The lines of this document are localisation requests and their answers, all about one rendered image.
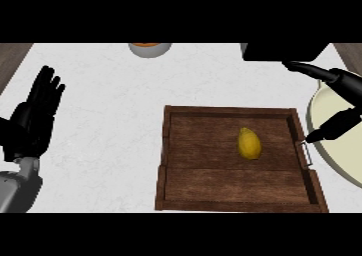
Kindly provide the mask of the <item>cream round pot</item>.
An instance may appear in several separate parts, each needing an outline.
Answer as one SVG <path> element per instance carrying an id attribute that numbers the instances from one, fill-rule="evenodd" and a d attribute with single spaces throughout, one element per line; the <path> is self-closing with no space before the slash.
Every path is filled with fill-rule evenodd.
<path id="1" fill-rule="evenodd" d="M 317 85 L 305 114 L 308 132 L 320 127 L 338 111 L 353 107 L 322 81 L 317 81 Z M 314 142 L 314 147 L 330 168 L 362 188 L 362 123 L 336 140 Z"/>

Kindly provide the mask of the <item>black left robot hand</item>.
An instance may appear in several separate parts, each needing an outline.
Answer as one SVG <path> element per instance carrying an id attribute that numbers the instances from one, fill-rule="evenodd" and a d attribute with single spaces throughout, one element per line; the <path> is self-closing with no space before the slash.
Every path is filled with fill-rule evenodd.
<path id="1" fill-rule="evenodd" d="M 9 119 L 0 117 L 0 146 L 6 162 L 25 157 L 38 158 L 45 153 L 63 91 L 54 69 L 44 66 L 26 100 L 17 104 Z"/>

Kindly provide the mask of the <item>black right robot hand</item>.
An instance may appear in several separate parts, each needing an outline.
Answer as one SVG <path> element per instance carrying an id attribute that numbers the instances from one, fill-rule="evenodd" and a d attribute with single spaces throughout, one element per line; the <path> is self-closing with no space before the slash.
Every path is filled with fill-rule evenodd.
<path id="1" fill-rule="evenodd" d="M 362 77 L 339 68 L 329 70 L 299 62 L 282 62 L 289 71 L 319 79 L 336 95 L 353 105 L 339 111 L 307 135 L 305 142 L 338 139 L 362 122 Z"/>

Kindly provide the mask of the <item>white cup with orange content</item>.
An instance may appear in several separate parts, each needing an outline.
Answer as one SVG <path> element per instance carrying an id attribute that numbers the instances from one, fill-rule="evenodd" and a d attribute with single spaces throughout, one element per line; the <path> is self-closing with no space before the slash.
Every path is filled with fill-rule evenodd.
<path id="1" fill-rule="evenodd" d="M 170 43 L 130 43 L 133 54 L 141 58 L 156 58 L 167 53 L 171 48 Z"/>

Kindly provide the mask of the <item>black appliance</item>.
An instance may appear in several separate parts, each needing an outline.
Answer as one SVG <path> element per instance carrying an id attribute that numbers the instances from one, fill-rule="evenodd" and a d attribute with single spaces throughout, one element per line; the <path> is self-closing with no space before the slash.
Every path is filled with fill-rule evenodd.
<path id="1" fill-rule="evenodd" d="M 313 61 L 325 48 L 326 43 L 242 43 L 242 58 L 245 61 L 264 61 L 264 62 L 282 62 L 282 61 Z"/>

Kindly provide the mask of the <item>brown wooden tray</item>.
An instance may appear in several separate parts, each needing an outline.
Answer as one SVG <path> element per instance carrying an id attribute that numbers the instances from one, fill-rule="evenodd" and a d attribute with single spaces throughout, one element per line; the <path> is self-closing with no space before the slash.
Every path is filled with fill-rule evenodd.
<path id="1" fill-rule="evenodd" d="M 242 127 L 261 141 L 257 160 L 237 150 Z M 325 213 L 327 205 L 294 108 L 167 106 L 158 210 Z"/>

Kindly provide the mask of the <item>yellow lemon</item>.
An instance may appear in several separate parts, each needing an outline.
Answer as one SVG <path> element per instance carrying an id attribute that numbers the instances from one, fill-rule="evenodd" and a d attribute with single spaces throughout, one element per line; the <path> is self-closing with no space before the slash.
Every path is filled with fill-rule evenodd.
<path id="1" fill-rule="evenodd" d="M 263 146 L 255 132 L 242 127 L 237 136 L 237 150 L 240 156 L 248 160 L 257 160 L 261 156 Z"/>

